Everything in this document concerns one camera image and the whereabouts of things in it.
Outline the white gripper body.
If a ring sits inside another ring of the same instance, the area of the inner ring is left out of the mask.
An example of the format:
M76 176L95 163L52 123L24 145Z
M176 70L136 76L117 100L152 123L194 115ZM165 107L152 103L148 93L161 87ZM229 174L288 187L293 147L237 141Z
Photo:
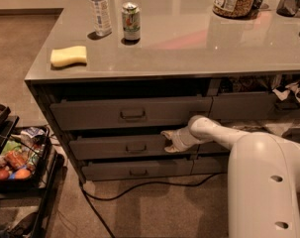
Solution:
M172 145L178 149L183 149L183 152L190 149L194 145L201 143L199 139L194 137L187 127L175 130L174 136L171 139Z

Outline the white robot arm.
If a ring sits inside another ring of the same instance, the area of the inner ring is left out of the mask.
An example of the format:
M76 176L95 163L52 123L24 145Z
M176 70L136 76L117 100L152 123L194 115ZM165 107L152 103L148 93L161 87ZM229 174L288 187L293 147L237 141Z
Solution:
M192 117L162 135L168 152L214 141L230 151L229 238L300 238L300 144L273 134L225 127Z

